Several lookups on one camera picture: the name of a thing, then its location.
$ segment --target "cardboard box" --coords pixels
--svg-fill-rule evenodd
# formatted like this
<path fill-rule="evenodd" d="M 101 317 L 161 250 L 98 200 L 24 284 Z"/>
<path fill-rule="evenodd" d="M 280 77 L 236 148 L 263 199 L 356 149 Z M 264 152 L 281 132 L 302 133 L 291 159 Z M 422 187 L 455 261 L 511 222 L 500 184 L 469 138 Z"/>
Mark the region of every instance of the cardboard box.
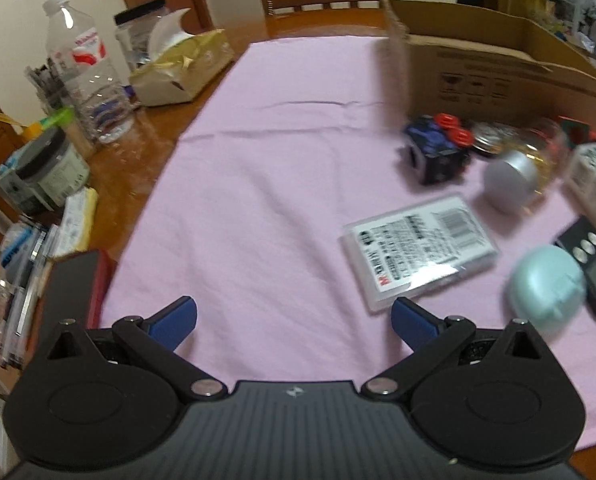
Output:
<path fill-rule="evenodd" d="M 596 69 L 536 23 L 480 7 L 385 0 L 410 118 L 446 112 L 526 126 L 567 116 L 596 131 Z"/>

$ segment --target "shelf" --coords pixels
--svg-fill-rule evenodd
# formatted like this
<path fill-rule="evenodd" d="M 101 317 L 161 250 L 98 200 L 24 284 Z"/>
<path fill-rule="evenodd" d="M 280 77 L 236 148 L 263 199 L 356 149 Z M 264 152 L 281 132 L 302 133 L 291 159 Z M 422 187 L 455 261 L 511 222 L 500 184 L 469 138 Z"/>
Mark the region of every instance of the shelf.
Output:
<path fill-rule="evenodd" d="M 572 6 L 572 7 L 575 7 L 576 6 L 576 4 L 574 2 L 570 2 L 569 0 L 558 0 L 558 1 L 559 2 L 562 2 L 564 4 L 568 4 L 568 5 Z"/>

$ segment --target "digital scale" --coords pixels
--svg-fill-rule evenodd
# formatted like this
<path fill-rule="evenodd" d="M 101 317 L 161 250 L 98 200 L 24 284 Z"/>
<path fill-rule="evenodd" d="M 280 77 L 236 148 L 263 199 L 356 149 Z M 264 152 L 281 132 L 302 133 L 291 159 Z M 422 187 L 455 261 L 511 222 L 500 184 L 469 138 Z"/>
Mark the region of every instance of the digital scale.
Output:
<path fill-rule="evenodd" d="M 581 216 L 558 236 L 555 244 L 571 254 L 582 268 L 587 280 L 587 303 L 596 317 L 596 228 L 586 216 Z"/>

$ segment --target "silver round object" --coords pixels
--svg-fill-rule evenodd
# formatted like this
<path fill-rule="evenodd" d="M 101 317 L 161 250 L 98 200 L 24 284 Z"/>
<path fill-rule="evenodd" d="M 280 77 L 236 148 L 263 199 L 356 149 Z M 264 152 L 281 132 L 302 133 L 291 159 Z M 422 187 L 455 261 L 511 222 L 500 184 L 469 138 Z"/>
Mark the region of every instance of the silver round object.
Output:
<path fill-rule="evenodd" d="M 398 389 L 398 383 L 388 377 L 376 377 L 367 381 L 367 389 L 373 394 L 388 395 Z"/>
<path fill-rule="evenodd" d="M 191 385 L 191 391 L 196 395 L 211 397 L 222 391 L 222 383 L 216 379 L 200 379 Z"/>
<path fill-rule="evenodd" d="M 592 245 L 589 240 L 582 240 L 580 246 L 587 254 L 596 254 L 596 248 Z"/>
<path fill-rule="evenodd" d="M 577 259 L 581 264 L 587 263 L 587 254 L 580 247 L 574 247 L 571 253 L 574 255 L 574 258 Z"/>
<path fill-rule="evenodd" d="M 589 238 L 589 241 L 596 246 L 596 233 L 589 233 L 587 238 Z"/>
<path fill-rule="evenodd" d="M 511 150 L 488 164 L 483 184 L 485 196 L 496 209 L 517 214 L 536 196 L 538 169 L 524 153 Z"/>

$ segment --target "glass jar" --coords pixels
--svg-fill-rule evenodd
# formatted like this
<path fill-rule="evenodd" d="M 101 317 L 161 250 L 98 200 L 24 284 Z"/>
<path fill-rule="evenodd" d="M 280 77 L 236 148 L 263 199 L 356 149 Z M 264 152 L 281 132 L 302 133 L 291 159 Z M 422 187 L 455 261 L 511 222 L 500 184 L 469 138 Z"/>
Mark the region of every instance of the glass jar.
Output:
<path fill-rule="evenodd" d="M 51 126 L 28 143 L 15 170 L 24 183 L 53 209 L 81 189 L 89 178 L 89 166 L 59 126 Z"/>
<path fill-rule="evenodd" d="M 115 37 L 132 72 L 151 61 L 148 56 L 148 38 L 158 20 L 169 12 L 165 0 L 151 0 L 113 17 L 117 27 Z"/>

